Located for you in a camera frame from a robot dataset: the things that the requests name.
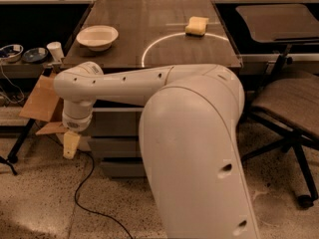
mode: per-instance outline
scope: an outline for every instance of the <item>cardboard box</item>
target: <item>cardboard box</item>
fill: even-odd
[[[40,76],[19,116],[28,119],[45,121],[47,124],[36,134],[65,132],[62,126],[63,100],[53,89],[56,74],[50,77]]]

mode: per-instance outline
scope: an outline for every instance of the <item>yellow sponge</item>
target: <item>yellow sponge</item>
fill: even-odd
[[[79,143],[80,143],[81,135],[68,130],[64,134],[64,139],[63,139],[63,157],[67,159],[73,159],[74,155],[77,152]]]
[[[188,25],[185,27],[187,35],[203,36],[206,32],[208,18],[190,17]]]

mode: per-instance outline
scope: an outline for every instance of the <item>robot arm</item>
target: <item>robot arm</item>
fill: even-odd
[[[95,100],[143,106],[140,147],[168,238],[258,239],[236,145],[244,94],[219,65],[103,75],[89,62],[60,73],[64,125],[81,131]]]
[[[85,130],[92,118],[96,100],[143,107],[163,86],[192,75],[223,68],[218,65],[168,66],[104,75],[93,62],[61,72],[54,89],[64,100],[63,124],[71,131]]]

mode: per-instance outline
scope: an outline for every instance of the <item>terrazzo floor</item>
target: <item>terrazzo floor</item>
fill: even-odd
[[[0,109],[2,124],[25,121],[19,108]],[[36,136],[35,124],[15,164],[17,176],[0,164],[0,238],[129,238],[113,219],[83,210],[75,191],[92,169],[91,159],[78,153],[62,157],[56,138]],[[16,134],[0,135],[0,155],[7,157]],[[240,153],[246,153],[277,135],[251,120],[238,128]],[[310,168],[319,182],[318,152],[306,150]],[[244,171],[261,239],[313,239],[319,235],[319,205],[302,210],[295,194],[307,192],[291,151],[278,150],[248,160]],[[166,238],[146,179],[110,180],[96,167],[82,186],[78,201],[84,207],[117,218],[135,238]]]

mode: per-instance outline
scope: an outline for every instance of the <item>drawer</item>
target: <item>drawer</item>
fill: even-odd
[[[83,135],[136,136],[139,135],[141,112],[94,112]]]
[[[141,156],[139,139],[133,137],[91,137],[88,139],[94,157]]]
[[[110,178],[147,176],[141,158],[106,158],[101,162],[100,168]]]

